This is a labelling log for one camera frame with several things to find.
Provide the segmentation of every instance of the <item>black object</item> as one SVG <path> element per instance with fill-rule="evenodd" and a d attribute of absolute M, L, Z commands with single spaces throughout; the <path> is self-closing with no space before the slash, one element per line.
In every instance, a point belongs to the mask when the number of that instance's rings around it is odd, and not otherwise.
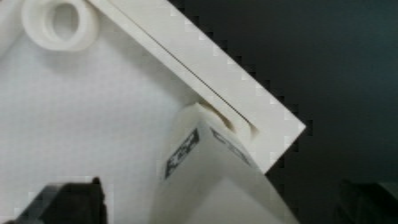
<path fill-rule="evenodd" d="M 99 178 L 92 183 L 48 185 L 14 221 L 7 224 L 106 224 Z"/>
<path fill-rule="evenodd" d="M 398 200 L 378 183 L 341 182 L 334 221 L 352 224 L 398 223 Z"/>

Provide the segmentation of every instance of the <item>dark background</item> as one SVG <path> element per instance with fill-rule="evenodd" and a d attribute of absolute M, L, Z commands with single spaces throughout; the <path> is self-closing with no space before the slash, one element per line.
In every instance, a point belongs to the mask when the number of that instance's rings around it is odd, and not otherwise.
<path fill-rule="evenodd" d="M 309 125 L 266 176 L 304 224 L 398 180 L 398 1 L 170 0 Z"/>

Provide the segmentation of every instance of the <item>white ring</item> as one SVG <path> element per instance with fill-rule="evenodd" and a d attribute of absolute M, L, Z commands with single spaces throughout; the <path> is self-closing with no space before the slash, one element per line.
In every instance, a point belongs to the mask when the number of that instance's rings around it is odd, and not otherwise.
<path fill-rule="evenodd" d="M 53 30 L 53 16 L 60 5 L 73 6 L 78 13 L 78 28 L 67 40 L 58 37 Z M 48 50 L 80 51 L 96 41 L 98 16 L 85 0 L 25 0 L 21 21 L 32 41 Z"/>

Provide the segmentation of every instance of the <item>round hole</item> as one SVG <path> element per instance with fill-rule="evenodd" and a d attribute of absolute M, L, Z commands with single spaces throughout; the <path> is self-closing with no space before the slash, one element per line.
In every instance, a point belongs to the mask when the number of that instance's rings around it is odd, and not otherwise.
<path fill-rule="evenodd" d="M 57 6 L 53 10 L 53 31 L 62 40 L 69 40 L 78 29 L 78 12 L 69 4 Z"/>

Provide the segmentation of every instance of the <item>label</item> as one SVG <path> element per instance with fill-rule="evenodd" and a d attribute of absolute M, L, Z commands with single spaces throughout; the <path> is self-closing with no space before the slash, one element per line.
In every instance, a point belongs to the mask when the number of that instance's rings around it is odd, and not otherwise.
<path fill-rule="evenodd" d="M 167 160 L 167 165 L 165 165 L 165 179 L 169 178 L 170 174 L 176 171 L 176 168 L 192 152 L 192 149 L 195 148 L 195 145 L 199 143 L 199 132 L 197 129 L 190 133 L 188 138 L 183 141 L 183 144 Z"/>
<path fill-rule="evenodd" d="M 250 162 L 249 159 L 245 157 L 245 154 L 241 153 L 238 147 L 233 145 L 233 143 L 227 141 L 225 137 L 220 135 L 220 133 L 211 129 L 213 132 L 213 136 L 215 139 L 220 141 L 220 143 L 227 146 L 229 151 L 233 152 L 233 154 L 238 156 L 238 158 L 241 159 L 241 161 L 247 163 L 247 165 L 250 166 Z"/>

